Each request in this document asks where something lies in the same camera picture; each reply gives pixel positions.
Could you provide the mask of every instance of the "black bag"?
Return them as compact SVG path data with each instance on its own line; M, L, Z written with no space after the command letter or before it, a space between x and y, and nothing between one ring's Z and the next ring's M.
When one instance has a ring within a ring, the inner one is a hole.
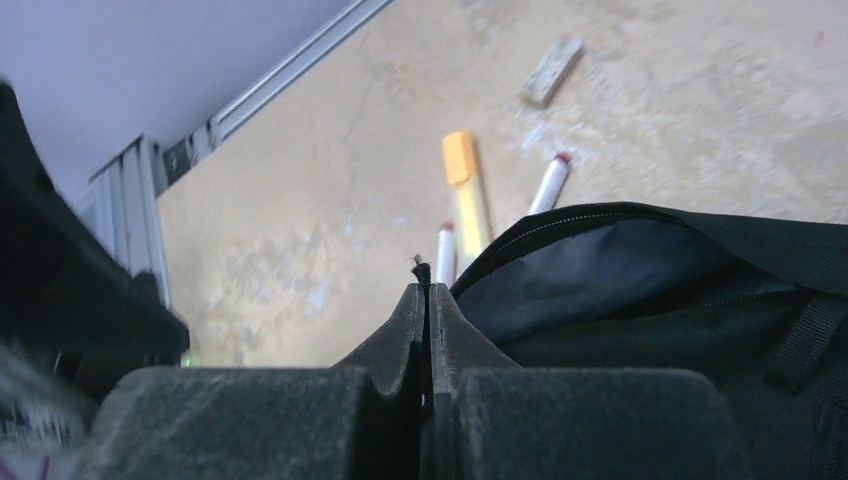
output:
M451 289L525 367L708 377L759 478L848 478L848 226L633 203L527 217Z

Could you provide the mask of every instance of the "black zipper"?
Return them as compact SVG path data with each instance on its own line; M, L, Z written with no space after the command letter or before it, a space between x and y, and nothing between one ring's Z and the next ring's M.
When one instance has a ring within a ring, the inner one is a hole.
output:
M503 258L506 253L510 250L516 248L518 243L522 240L526 240L531 236L537 235L544 231L550 230L551 228L561 227L566 224L573 224L577 222L585 222L590 220L633 220L633 219L643 219L643 220L658 220L663 222L674 223L683 227L691 228L682 220L673 217L671 215L663 215L660 213L622 213L622 212L610 212L610 213L595 213L589 215L578 215L575 217L563 218L554 222L546 223L544 225L540 225L538 227L532 228L526 232L520 233L509 239L505 244L501 245L500 248L494 251L489 251L488 249L484 251L476 260L468 267L465 273L463 273L459 279L454 283L451 288L451 292L454 297L459 296L465 289L470 287L477 280L485 277L486 275L492 273L496 269L500 268L502 265L497 264L498 259Z
M776 297L788 297L788 296L802 296L809 295L810 291L806 289L797 289L797 290L780 290L777 292L765 292L765 293L756 293L753 295L744 295L736 298L729 298L727 300L718 300L715 302L702 303L700 305L695 305L694 307L686 307L686 308L712 308L712 307L726 307L730 305L738 305L741 303L755 302L760 300L766 300L770 298Z

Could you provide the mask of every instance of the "white eraser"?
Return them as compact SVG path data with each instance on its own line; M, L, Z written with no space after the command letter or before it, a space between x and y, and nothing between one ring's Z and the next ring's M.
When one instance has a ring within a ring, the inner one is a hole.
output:
M525 103L545 108L556 88L568 75L583 50L583 39L563 36L548 49L539 66L524 82L518 97Z

